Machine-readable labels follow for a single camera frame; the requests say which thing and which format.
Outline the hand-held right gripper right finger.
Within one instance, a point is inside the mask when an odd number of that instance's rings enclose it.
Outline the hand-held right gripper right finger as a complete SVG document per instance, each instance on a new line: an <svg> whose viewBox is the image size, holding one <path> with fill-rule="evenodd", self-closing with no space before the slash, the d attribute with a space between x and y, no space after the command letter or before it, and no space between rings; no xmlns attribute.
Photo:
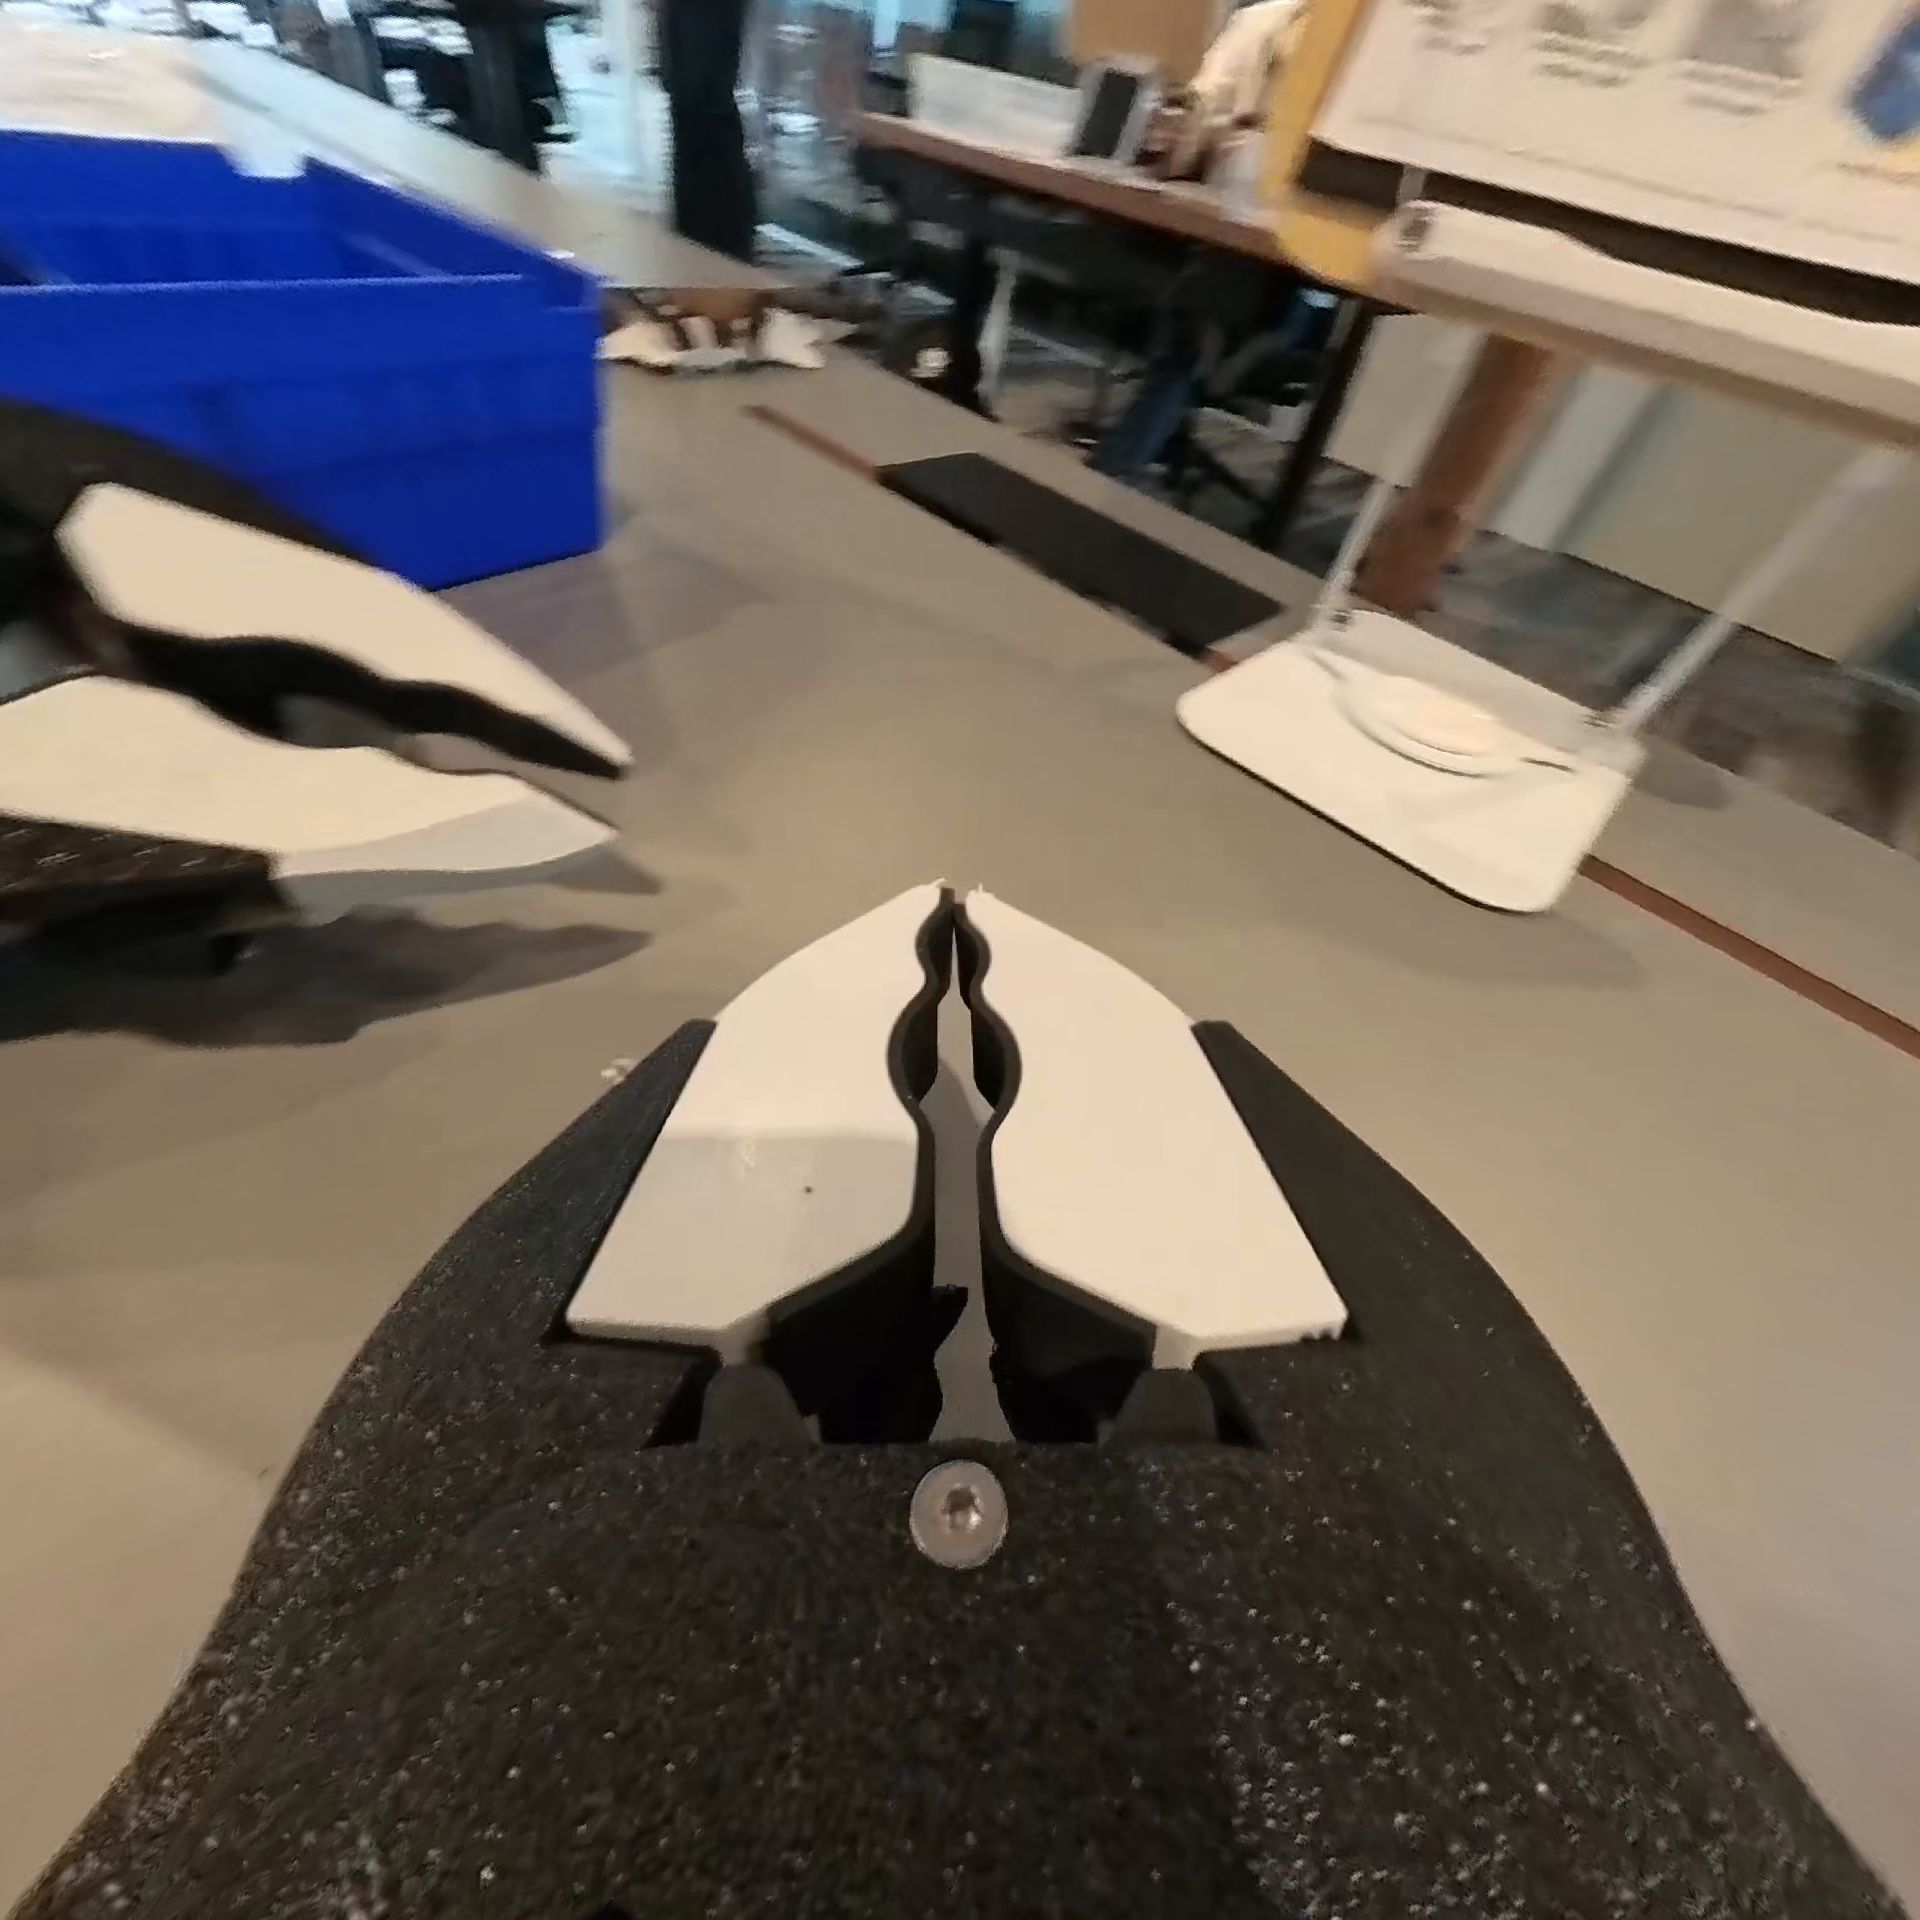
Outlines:
<svg viewBox="0 0 1920 1920"><path fill-rule="evenodd" d="M1103 949L970 889L968 1007L997 1045L981 1224L1017 1281L1156 1370L1347 1330L1194 1023Z"/></svg>

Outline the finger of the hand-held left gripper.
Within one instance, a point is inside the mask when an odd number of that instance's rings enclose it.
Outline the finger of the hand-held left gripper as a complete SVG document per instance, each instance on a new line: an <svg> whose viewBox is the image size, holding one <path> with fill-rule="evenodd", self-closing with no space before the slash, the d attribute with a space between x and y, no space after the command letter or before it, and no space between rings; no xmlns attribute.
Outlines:
<svg viewBox="0 0 1920 1920"><path fill-rule="evenodd" d="M506 773L282 743L97 673L5 700L5 811L258 851L304 919L556 880L618 840Z"/></svg>
<svg viewBox="0 0 1920 1920"><path fill-rule="evenodd" d="M196 647L203 685L371 710L407 733L618 778L630 746L440 595L373 566L129 485L82 490L57 528L85 598L154 651Z"/></svg>

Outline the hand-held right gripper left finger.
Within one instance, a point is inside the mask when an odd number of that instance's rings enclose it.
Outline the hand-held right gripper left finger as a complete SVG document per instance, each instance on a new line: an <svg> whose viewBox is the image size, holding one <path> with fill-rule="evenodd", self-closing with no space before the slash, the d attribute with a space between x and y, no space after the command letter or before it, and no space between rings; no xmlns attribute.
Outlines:
<svg viewBox="0 0 1920 1920"><path fill-rule="evenodd" d="M780 1311L909 1245L931 1177L950 919L953 889L914 884L720 1007L564 1330L743 1361Z"/></svg>

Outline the blue plastic bin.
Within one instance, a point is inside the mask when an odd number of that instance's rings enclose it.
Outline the blue plastic bin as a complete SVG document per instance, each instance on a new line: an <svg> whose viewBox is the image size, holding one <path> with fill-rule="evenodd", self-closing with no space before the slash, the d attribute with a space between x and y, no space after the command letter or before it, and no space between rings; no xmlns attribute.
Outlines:
<svg viewBox="0 0 1920 1920"><path fill-rule="evenodd" d="M420 590L605 537L600 298L323 160L5 132L5 397L221 471Z"/></svg>

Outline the black and white paper pieces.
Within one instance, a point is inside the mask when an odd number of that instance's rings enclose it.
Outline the black and white paper pieces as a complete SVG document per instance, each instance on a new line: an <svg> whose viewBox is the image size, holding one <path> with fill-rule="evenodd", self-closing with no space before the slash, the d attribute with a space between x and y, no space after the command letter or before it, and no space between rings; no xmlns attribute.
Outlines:
<svg viewBox="0 0 1920 1920"><path fill-rule="evenodd" d="M833 338L833 321L768 292L610 292L596 361L648 373L826 371Z"/></svg>

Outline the black flat mat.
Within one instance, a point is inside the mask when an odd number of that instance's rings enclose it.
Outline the black flat mat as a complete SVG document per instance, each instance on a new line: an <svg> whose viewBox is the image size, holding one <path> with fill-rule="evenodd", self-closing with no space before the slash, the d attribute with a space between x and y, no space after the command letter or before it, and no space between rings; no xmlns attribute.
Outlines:
<svg viewBox="0 0 1920 1920"><path fill-rule="evenodd" d="M1241 580L989 455L883 464L876 483L957 532L1151 631L1184 658L1281 613L1278 598Z"/></svg>

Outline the black standing desk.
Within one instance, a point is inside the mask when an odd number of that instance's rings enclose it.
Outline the black standing desk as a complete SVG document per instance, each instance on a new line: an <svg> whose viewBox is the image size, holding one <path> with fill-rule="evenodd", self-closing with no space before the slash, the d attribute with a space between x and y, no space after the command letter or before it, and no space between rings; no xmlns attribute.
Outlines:
<svg viewBox="0 0 1920 1920"><path fill-rule="evenodd" d="M691 244L754 264L754 178L738 107L753 4L657 4L657 75L669 107L672 225Z"/></svg>

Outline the wooden desk black legs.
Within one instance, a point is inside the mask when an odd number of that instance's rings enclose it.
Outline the wooden desk black legs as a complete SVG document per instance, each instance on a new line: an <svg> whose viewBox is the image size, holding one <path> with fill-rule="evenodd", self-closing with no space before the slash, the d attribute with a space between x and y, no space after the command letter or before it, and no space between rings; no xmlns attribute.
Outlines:
<svg viewBox="0 0 1920 1920"><path fill-rule="evenodd" d="M1188 419L1200 409L1223 412L1253 394L1300 397L1305 415L1270 492L1245 492L1228 468L1210 464L1216 485L1253 507L1250 542L1281 547L1328 460L1379 300L1305 275L1259 222L1200 188L1091 160L1022 157L876 110L859 115L854 157L883 178L898 222L930 217L963 240L950 371L937 380L941 397L992 412L978 337L997 253L1144 304L1160 327L1138 397L1095 445L1095 468L1108 477L1194 460Z"/></svg>

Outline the dark tablet device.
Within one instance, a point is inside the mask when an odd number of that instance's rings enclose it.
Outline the dark tablet device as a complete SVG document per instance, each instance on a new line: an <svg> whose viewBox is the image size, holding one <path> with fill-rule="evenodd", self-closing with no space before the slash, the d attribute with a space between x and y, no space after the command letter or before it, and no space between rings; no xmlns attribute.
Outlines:
<svg viewBox="0 0 1920 1920"><path fill-rule="evenodd" d="M1144 60L1095 60L1079 75L1072 160L1130 166L1160 100L1160 75Z"/></svg>

